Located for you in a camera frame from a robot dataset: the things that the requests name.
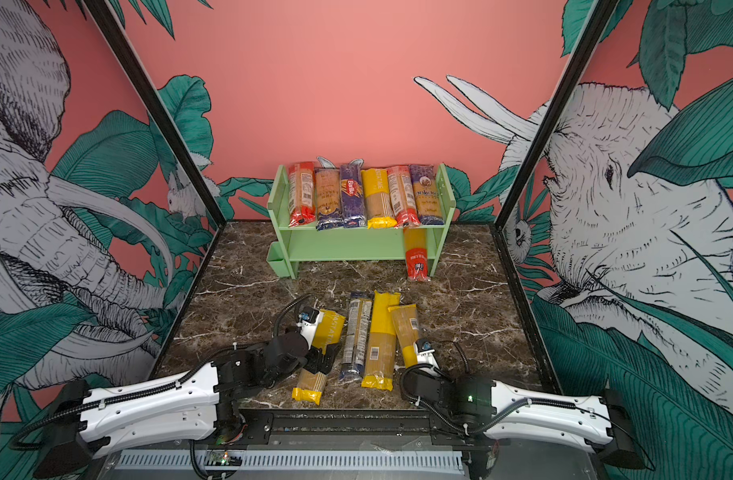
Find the red yellow spaghetti bag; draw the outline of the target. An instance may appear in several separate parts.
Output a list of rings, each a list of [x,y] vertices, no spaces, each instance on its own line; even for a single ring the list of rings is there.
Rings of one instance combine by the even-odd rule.
[[[404,230],[404,246],[408,278],[413,281],[429,281],[430,268],[427,234],[421,228]]]

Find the red white-label spaghetti bag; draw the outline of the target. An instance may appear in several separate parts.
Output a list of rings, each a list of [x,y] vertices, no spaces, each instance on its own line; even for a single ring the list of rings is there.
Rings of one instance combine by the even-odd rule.
[[[314,222],[314,163],[292,164],[288,170],[288,187],[290,227]]]

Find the blue yellow spaghetti bag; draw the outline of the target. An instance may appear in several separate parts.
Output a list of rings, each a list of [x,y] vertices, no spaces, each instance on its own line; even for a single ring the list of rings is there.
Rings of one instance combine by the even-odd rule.
[[[324,157],[318,157],[320,167],[314,172],[316,187],[316,230],[324,231],[344,226],[340,199],[340,169]]]

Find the yellow Pastatime spaghetti bag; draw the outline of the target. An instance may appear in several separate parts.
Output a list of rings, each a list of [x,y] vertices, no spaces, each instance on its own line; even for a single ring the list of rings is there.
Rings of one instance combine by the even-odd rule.
[[[388,171],[380,168],[362,170],[362,184],[368,228],[395,228],[397,220],[392,206]]]

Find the blue Barilla spaghetti bag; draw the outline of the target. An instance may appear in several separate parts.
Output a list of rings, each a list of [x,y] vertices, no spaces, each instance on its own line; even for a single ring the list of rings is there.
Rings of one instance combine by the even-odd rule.
[[[340,205],[342,205],[344,227],[346,228],[367,226],[364,186],[362,186],[362,164],[364,164],[364,160],[355,159],[340,166]]]

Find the red spaghetti bag white label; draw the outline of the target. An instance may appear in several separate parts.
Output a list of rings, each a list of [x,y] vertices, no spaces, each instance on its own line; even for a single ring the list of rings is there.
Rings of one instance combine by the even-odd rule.
[[[392,166],[388,169],[392,208],[398,227],[421,225],[413,182],[408,166]]]

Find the Ankara spaghetti bag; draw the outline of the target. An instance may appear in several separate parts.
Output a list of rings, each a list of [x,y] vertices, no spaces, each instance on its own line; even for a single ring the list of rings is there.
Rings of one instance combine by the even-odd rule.
[[[410,174],[420,222],[423,225],[443,225],[442,205],[434,167],[411,165]]]

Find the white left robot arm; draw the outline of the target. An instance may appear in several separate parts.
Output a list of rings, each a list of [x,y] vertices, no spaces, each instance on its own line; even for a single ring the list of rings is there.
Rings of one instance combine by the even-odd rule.
[[[72,382],[46,418],[12,436],[14,451],[38,452],[34,478],[75,472],[128,448],[172,440],[233,446],[252,418],[240,402],[298,370],[328,372],[340,344],[316,347],[296,331],[216,350],[181,374],[114,388]]]

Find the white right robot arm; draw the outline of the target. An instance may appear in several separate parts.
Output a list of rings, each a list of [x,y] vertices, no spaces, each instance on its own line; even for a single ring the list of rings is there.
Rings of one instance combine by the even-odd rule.
[[[400,390],[430,414],[434,428],[467,443],[533,440],[592,453],[620,469],[655,468],[616,390],[562,396],[480,377],[454,379],[426,363],[405,370]]]

